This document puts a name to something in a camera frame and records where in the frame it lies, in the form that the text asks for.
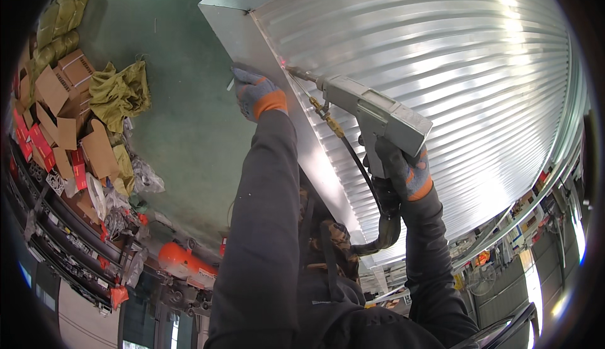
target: fan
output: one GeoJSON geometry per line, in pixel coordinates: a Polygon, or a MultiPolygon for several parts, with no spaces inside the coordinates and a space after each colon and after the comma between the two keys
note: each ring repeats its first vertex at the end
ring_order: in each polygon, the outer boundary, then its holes
{"type": "Polygon", "coordinates": [[[492,264],[478,266],[468,280],[468,288],[474,295],[485,295],[494,287],[495,270],[492,264]]]}

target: welding gun nozzle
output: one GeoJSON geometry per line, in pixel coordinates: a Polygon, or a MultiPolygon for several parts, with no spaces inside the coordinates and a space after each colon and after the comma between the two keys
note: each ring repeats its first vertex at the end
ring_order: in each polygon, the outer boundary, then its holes
{"type": "Polygon", "coordinates": [[[306,81],[312,81],[315,82],[317,81],[317,78],[319,76],[314,75],[311,72],[305,71],[301,68],[299,68],[298,66],[286,66],[285,70],[290,72],[291,75],[293,75],[294,77],[298,77],[299,79],[303,79],[306,81]]]}

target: welding gun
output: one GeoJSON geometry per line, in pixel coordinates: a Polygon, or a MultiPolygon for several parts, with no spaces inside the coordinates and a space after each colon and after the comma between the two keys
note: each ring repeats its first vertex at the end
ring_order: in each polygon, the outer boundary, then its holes
{"type": "Polygon", "coordinates": [[[366,147],[370,169],[375,177],[389,178],[374,150],[378,136],[385,137],[406,154],[415,157],[431,131],[433,122],[427,118],[346,76],[317,76],[299,67],[286,67],[286,70],[295,77],[313,81],[317,89],[323,92],[326,102],[322,110],[324,114],[329,103],[334,103],[357,118],[363,141],[360,144],[366,147]]]}

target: orange air compressor tank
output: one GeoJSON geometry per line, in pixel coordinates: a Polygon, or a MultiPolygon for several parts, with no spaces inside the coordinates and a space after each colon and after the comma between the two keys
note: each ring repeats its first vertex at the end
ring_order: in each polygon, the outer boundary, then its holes
{"type": "Polygon", "coordinates": [[[160,269],[187,281],[194,287],[212,289],[217,270],[175,242],[164,244],[157,256],[160,269]]]}

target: red box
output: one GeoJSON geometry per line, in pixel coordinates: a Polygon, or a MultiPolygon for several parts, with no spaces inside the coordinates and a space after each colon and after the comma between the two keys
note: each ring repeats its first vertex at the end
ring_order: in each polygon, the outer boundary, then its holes
{"type": "Polygon", "coordinates": [[[47,173],[55,166],[55,163],[55,154],[50,152],[50,155],[44,158],[44,167],[46,168],[47,173]]]}
{"type": "Polygon", "coordinates": [[[14,121],[17,123],[17,128],[19,128],[22,131],[22,133],[24,133],[26,135],[25,142],[29,141],[30,133],[29,133],[29,130],[27,129],[26,121],[23,118],[23,116],[19,115],[19,113],[17,112],[17,109],[13,109],[13,118],[14,118],[14,121]]]}
{"type": "Polygon", "coordinates": [[[82,148],[72,150],[72,164],[74,167],[74,177],[76,178],[76,187],[78,190],[86,189],[86,170],[84,169],[84,154],[82,148]]]}
{"type": "Polygon", "coordinates": [[[46,157],[49,157],[51,155],[53,156],[53,158],[55,157],[53,155],[53,150],[50,148],[49,143],[44,138],[44,135],[42,134],[42,131],[40,131],[40,127],[37,125],[37,123],[32,126],[32,129],[30,130],[30,136],[32,137],[32,141],[38,149],[38,152],[40,152],[40,154],[42,155],[42,157],[44,157],[45,159],[46,157]]]}
{"type": "Polygon", "coordinates": [[[19,127],[17,127],[14,131],[17,134],[17,142],[19,142],[19,147],[21,148],[23,157],[29,163],[33,155],[32,145],[27,142],[27,137],[19,127]]]}

